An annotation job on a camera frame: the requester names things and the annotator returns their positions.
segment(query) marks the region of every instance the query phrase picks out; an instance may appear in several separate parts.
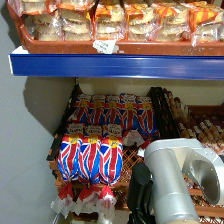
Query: wall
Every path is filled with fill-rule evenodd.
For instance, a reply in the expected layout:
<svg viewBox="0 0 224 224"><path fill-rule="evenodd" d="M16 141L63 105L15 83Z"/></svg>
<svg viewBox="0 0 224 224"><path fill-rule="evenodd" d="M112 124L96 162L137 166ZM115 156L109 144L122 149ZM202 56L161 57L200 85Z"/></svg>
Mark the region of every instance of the wall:
<svg viewBox="0 0 224 224"><path fill-rule="evenodd" d="M4 1L0 3L0 224L52 223L56 196L46 155L62 116L72 78L13 77L7 55L19 46ZM80 78L85 93L132 92L150 86L173 91L186 104L221 104L224 81Z"/></svg>

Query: plastic bag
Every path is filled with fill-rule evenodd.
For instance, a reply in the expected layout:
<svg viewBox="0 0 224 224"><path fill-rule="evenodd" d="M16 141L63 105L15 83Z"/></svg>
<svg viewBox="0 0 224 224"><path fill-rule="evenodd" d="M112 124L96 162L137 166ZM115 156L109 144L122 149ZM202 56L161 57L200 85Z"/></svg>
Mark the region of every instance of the plastic bag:
<svg viewBox="0 0 224 224"><path fill-rule="evenodd" d="M79 128L76 133L65 134L62 138L58 155L57 166L66 183L52 202L51 208L57 213L62 213L65 218L70 211L74 211L72 181L78 180L79 150L83 141L83 133Z"/></svg>
<svg viewBox="0 0 224 224"><path fill-rule="evenodd" d="M92 39L92 23L89 12L61 9L61 18L65 41L89 41Z"/></svg>
<svg viewBox="0 0 224 224"><path fill-rule="evenodd" d="M102 129L100 126L87 126L85 136L80 147L78 180L85 184L74 211L77 215L97 211L97 198L99 189L99 150L102 141Z"/></svg>
<svg viewBox="0 0 224 224"><path fill-rule="evenodd" d="M138 129L138 109L136 96L133 94L120 94L121 115L125 130Z"/></svg>
<svg viewBox="0 0 224 224"><path fill-rule="evenodd" d="M69 122L87 124L90 99L91 96L89 95L78 95L74 105L73 113L68 119Z"/></svg>
<svg viewBox="0 0 224 224"><path fill-rule="evenodd" d="M128 21L128 40L154 40L158 20L153 8L146 3L133 3L131 0L126 0L124 6Z"/></svg>
<svg viewBox="0 0 224 224"><path fill-rule="evenodd" d="M139 133L144 140L156 140L158 130L156 115L150 97L137 97Z"/></svg>
<svg viewBox="0 0 224 224"><path fill-rule="evenodd" d="M58 8L87 11L95 5L95 0L59 0Z"/></svg>
<svg viewBox="0 0 224 224"><path fill-rule="evenodd" d="M153 3L159 16L160 29L156 41L182 41L190 39L188 8L177 3Z"/></svg>
<svg viewBox="0 0 224 224"><path fill-rule="evenodd" d="M95 40L125 38L124 10L117 0L100 0L95 12Z"/></svg>
<svg viewBox="0 0 224 224"><path fill-rule="evenodd" d="M122 123L121 103L119 96L107 95L105 101L105 124Z"/></svg>
<svg viewBox="0 0 224 224"><path fill-rule="evenodd" d="M58 12L34 16L34 39L39 41L62 40L61 21Z"/></svg>
<svg viewBox="0 0 224 224"><path fill-rule="evenodd" d="M8 0L8 4L18 16L51 13L57 9L57 0Z"/></svg>
<svg viewBox="0 0 224 224"><path fill-rule="evenodd" d="M100 147L100 182L106 186L98 198L98 223L111 223L114 218L116 199L109 186L117 183L122 167L121 127L116 124L104 126L104 138Z"/></svg>
<svg viewBox="0 0 224 224"><path fill-rule="evenodd" d="M105 96L93 95L89 105L89 124L104 124Z"/></svg>
<svg viewBox="0 0 224 224"><path fill-rule="evenodd" d="M192 31L191 43L217 42L222 40L224 10L205 1L182 4L189 8L189 21Z"/></svg>

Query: red white and blue wrapper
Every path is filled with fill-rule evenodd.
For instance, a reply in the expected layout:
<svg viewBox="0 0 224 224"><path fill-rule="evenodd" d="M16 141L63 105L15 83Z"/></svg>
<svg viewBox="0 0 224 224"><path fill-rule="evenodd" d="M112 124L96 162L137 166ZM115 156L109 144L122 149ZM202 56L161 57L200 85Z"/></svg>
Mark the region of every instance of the red white and blue wrapper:
<svg viewBox="0 0 224 224"><path fill-rule="evenodd" d="M89 124L104 124L105 96L93 95L89 105Z"/></svg>
<svg viewBox="0 0 224 224"><path fill-rule="evenodd" d="M150 97L137 97L139 133L142 137L156 140L158 136L156 116Z"/></svg>
<svg viewBox="0 0 224 224"><path fill-rule="evenodd" d="M107 95L105 104L105 124L118 124L122 122L121 103L119 96Z"/></svg>
<svg viewBox="0 0 224 224"><path fill-rule="evenodd" d="M138 129L138 109L136 103L136 96L133 94L120 95L121 115L125 130Z"/></svg>
<svg viewBox="0 0 224 224"><path fill-rule="evenodd" d="M69 123L82 123L86 124L89 119L88 111L91 96L86 94L78 95L72 116L70 116Z"/></svg>
<svg viewBox="0 0 224 224"><path fill-rule="evenodd" d="M84 185L82 191L79 194L77 201L75 202L74 212L76 215L80 213L93 213L98 212L98 197L100 190L95 185Z"/></svg>
<svg viewBox="0 0 224 224"><path fill-rule="evenodd" d="M117 183L122 168L122 137L119 125L104 127L104 138L100 147L100 182L107 185L99 197L99 223L111 223L114 218L114 198L109 186Z"/></svg>
<svg viewBox="0 0 224 224"><path fill-rule="evenodd" d="M99 150L101 141L101 127L88 126L79 153L79 182L99 183Z"/></svg>
<svg viewBox="0 0 224 224"><path fill-rule="evenodd" d="M75 213L96 212L99 190L99 150L102 141L100 126L88 126L79 153L78 180L86 184L75 205Z"/></svg>
<svg viewBox="0 0 224 224"><path fill-rule="evenodd" d="M103 138L99 169L101 183L113 186L118 181L122 167L122 150L122 137L119 134L107 135Z"/></svg>
<svg viewBox="0 0 224 224"><path fill-rule="evenodd" d="M60 146L57 165L66 184L52 202L51 207L57 214L62 213L65 217L75 207L71 181L78 179L78 157L82 141L83 134L64 135Z"/></svg>
<svg viewBox="0 0 224 224"><path fill-rule="evenodd" d="M105 186L98 197L98 207L100 210L97 224L113 224L112 220L115 218L116 202L117 200L111 189Z"/></svg>

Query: metal machine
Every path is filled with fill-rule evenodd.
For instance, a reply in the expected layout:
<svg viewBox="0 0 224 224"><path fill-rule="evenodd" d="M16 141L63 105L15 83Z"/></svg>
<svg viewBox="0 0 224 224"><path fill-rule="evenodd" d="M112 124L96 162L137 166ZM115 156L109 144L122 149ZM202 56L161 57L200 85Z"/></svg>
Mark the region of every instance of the metal machine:
<svg viewBox="0 0 224 224"><path fill-rule="evenodd" d="M196 139L155 141L146 148L144 161L132 170L130 224L199 223L182 173L200 187L209 203L224 205L224 163Z"/></svg>

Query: store shelf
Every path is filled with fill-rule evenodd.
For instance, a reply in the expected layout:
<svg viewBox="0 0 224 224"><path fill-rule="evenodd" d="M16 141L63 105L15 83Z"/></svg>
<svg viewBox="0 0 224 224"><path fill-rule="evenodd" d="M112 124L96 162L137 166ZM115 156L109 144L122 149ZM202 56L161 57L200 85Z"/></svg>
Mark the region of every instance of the store shelf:
<svg viewBox="0 0 224 224"><path fill-rule="evenodd" d="M29 54L19 47L9 61L15 76L224 80L224 56Z"/></svg>

